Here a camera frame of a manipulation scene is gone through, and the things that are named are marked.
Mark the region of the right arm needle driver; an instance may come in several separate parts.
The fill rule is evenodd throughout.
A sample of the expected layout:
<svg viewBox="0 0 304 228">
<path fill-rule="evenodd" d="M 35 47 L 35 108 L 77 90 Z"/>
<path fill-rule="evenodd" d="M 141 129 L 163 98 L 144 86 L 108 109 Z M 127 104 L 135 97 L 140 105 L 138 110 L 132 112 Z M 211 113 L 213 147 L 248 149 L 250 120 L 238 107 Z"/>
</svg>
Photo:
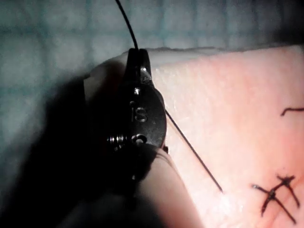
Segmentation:
<svg viewBox="0 0 304 228">
<path fill-rule="evenodd" d="M 121 86 L 110 116 L 107 146 L 119 150 L 129 144 L 147 143 L 163 148 L 167 131 L 162 96 L 151 85 Z"/>
</svg>

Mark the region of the right arm needle driver jaw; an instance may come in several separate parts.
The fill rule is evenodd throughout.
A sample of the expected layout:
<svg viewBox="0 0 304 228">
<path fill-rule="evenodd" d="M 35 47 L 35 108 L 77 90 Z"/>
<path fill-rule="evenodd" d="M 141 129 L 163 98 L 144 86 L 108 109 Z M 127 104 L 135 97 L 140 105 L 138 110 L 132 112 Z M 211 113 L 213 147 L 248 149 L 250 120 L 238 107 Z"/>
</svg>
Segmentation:
<svg viewBox="0 0 304 228">
<path fill-rule="evenodd" d="M 137 85 L 140 83 L 139 50 L 131 48 L 128 51 L 123 86 Z"/>
<path fill-rule="evenodd" d="M 146 49 L 139 49 L 139 64 L 141 83 L 153 86 L 150 58 Z"/>
</svg>

